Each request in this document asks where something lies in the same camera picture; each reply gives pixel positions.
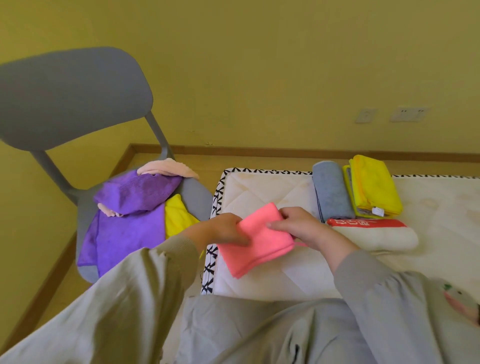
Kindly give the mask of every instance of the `wall socket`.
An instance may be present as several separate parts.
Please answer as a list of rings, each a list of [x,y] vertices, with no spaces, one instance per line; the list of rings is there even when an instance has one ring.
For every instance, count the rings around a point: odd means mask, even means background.
[[[357,124],[365,124],[368,122],[372,122],[375,114],[377,113],[378,109],[362,109],[360,110],[360,114],[357,116],[355,122]]]
[[[429,107],[406,108],[399,106],[390,117],[390,121],[421,121],[429,110]]]

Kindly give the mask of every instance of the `rolled gray towel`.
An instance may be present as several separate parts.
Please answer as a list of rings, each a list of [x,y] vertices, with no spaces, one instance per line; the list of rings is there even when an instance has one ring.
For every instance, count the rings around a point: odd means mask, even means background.
[[[329,218],[355,218],[339,164],[324,160],[315,163],[312,172],[322,222]]]

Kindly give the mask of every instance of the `mattress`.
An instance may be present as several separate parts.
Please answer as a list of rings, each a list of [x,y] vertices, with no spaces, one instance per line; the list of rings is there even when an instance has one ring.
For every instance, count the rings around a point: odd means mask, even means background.
[[[480,301],[480,179],[443,175],[394,175],[404,205],[399,220],[412,227],[420,246],[408,254],[378,257],[396,270],[415,270],[444,278]],[[225,170],[218,183],[211,217],[232,212],[244,218],[274,202],[320,214],[311,172]],[[283,257],[233,278],[216,245],[207,248],[202,294],[261,301],[304,301],[341,297],[323,256],[296,247]]]

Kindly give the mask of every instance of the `wooden floor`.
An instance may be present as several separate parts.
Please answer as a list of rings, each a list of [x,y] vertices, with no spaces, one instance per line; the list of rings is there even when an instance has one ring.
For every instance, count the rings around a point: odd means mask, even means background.
[[[138,167],[157,158],[157,154],[137,154],[130,168]],[[224,169],[230,167],[274,169],[274,170],[312,170],[312,165],[321,159],[308,158],[268,158],[268,157],[223,157],[223,156],[193,156],[176,155],[179,162],[191,167],[200,176],[210,192],[214,192],[218,180]],[[347,160],[336,160],[340,165],[348,163]],[[452,174],[463,176],[480,176],[480,163],[453,163],[453,162],[413,162],[413,161],[387,161],[392,174]],[[38,327],[46,323],[53,316],[72,303],[82,294],[89,284],[77,272],[72,264],[69,272],[59,286],[50,305],[45,311]]]

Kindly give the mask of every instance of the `towel tag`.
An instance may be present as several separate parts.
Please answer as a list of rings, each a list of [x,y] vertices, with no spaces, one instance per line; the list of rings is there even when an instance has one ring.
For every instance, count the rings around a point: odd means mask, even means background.
[[[385,216],[385,210],[379,207],[374,207],[372,209],[372,214],[383,217]]]

